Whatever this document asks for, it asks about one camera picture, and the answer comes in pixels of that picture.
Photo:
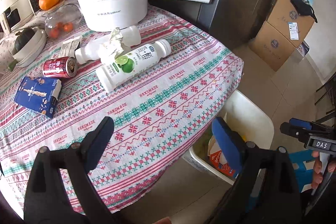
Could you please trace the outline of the person right hand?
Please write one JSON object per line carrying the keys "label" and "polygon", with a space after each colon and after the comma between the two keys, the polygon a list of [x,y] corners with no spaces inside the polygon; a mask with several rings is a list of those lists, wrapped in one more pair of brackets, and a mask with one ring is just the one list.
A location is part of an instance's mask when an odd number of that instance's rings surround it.
{"label": "person right hand", "polygon": [[[323,175],[321,173],[322,162],[319,159],[319,152],[318,151],[313,151],[312,156],[314,158],[316,158],[316,160],[315,160],[314,167],[313,167],[313,181],[311,183],[311,187],[313,189],[317,189],[317,187],[319,186],[319,184],[323,180]],[[335,170],[335,167],[336,167],[336,163],[335,163],[335,161],[333,161],[328,165],[327,170],[329,172],[333,173],[334,170]]]}

